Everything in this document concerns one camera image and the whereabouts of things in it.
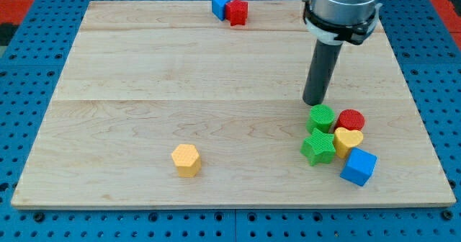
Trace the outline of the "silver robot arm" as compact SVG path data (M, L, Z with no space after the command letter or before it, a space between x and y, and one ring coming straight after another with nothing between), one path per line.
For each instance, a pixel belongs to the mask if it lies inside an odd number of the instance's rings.
M361 45L374 31L382 4L379 0L303 0L308 31L323 44Z

